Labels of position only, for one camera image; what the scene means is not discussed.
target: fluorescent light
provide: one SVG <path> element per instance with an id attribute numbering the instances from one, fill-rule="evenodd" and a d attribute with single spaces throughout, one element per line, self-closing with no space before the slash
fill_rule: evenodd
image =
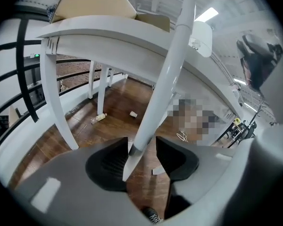
<path id="1" fill-rule="evenodd" d="M 238 83 L 240 83 L 240 84 L 242 84 L 242 85 L 246 85 L 246 83 L 245 83 L 244 81 L 240 81 L 240 80 L 238 80 L 238 79 L 234 79 L 234 81 L 236 81 L 236 82 L 238 82 Z"/>
<path id="2" fill-rule="evenodd" d="M 257 111 L 256 111 L 253 107 L 251 107 L 250 105 L 246 104 L 245 102 L 244 102 L 244 104 L 245 104 L 246 106 L 248 106 L 250 109 L 252 109 L 253 111 L 257 112 Z"/>
<path id="3" fill-rule="evenodd" d="M 209 8 L 207 11 L 201 14 L 198 18 L 196 18 L 195 21 L 206 22 L 212 17 L 215 17 L 216 15 L 218 15 L 218 12 L 213 8 Z"/>

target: gray plastic surface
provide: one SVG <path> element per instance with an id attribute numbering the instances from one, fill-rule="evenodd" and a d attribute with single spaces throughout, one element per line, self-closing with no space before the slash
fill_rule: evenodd
<path id="1" fill-rule="evenodd" d="M 199 166 L 186 180 L 173 183 L 176 193 L 194 204 L 206 194 L 230 164 L 230 161 L 216 157 L 217 154 L 233 157 L 234 149 L 214 146 L 197 146 L 178 140 L 169 141 L 192 151 L 199 158 Z"/>
<path id="2" fill-rule="evenodd" d="M 192 206 L 164 221 L 163 225 L 220 225 L 222 223 L 223 211 L 243 175 L 251 142 L 252 139 L 242 141 L 224 173 L 209 191 Z M 186 190 L 189 190 L 189 185 L 186 184 L 185 186 Z"/>
<path id="3" fill-rule="evenodd" d="M 85 172 L 85 163 L 90 155 L 117 140 L 55 157 L 22 182 L 16 193 L 30 201 L 34 192 L 42 187 L 48 177 L 52 177 L 61 182 L 61 187 L 45 217 L 49 215 L 67 225 L 80 226 L 150 225 L 127 193 L 105 191 L 93 183 Z"/>

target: shoe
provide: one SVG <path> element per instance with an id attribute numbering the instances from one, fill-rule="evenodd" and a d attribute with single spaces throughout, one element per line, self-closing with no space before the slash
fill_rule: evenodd
<path id="1" fill-rule="evenodd" d="M 157 224 L 164 221 L 158 216 L 158 213 L 153 208 L 146 207 L 142 210 L 142 212 L 153 224 Z"/>

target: white pole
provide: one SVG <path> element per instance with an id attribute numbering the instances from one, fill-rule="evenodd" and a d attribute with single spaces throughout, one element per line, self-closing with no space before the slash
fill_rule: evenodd
<path id="1" fill-rule="evenodd" d="M 124 167 L 124 181 L 134 170 L 165 113 L 188 50 L 194 19 L 195 0 L 183 0 L 173 40 Z"/>
<path id="2" fill-rule="evenodd" d="M 88 82 L 88 98 L 89 99 L 92 99 L 93 97 L 94 70 L 95 70 L 94 61 L 90 61 L 89 82 Z"/>
<path id="3" fill-rule="evenodd" d="M 112 85 L 113 75 L 114 75 L 114 69 L 112 69 L 111 72 L 110 72 L 110 80 L 109 80 L 109 84 L 108 84 L 109 87 L 111 87 L 111 85 Z"/>
<path id="4" fill-rule="evenodd" d="M 103 114 L 108 71 L 109 69 L 107 65 L 102 65 L 102 70 L 100 72 L 100 85 L 99 85 L 99 95 L 98 95 L 98 115 Z"/>

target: bottle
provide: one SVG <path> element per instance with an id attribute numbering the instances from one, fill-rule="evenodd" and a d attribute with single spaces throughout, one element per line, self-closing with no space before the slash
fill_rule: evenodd
<path id="1" fill-rule="evenodd" d="M 95 123 L 97 123 L 98 121 L 103 120 L 105 117 L 107 116 L 107 113 L 105 114 L 100 114 L 94 118 L 91 119 L 91 124 L 94 125 Z"/>

